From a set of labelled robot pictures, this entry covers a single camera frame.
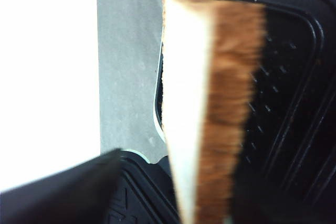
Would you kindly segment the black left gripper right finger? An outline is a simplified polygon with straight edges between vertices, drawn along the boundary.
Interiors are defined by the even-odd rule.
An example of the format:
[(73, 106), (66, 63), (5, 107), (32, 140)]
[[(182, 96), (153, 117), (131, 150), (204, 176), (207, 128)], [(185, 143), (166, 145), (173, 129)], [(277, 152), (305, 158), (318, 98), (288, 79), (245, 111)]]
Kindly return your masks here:
[(332, 223), (314, 208), (259, 182), (234, 185), (232, 223)]

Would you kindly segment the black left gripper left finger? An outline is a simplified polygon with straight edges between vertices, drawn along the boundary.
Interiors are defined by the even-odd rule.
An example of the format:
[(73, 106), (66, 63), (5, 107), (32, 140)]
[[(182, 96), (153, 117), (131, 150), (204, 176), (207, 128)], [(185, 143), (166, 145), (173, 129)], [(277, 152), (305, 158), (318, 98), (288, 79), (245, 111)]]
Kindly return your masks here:
[(114, 149), (1, 193), (1, 223), (104, 223), (121, 170)]

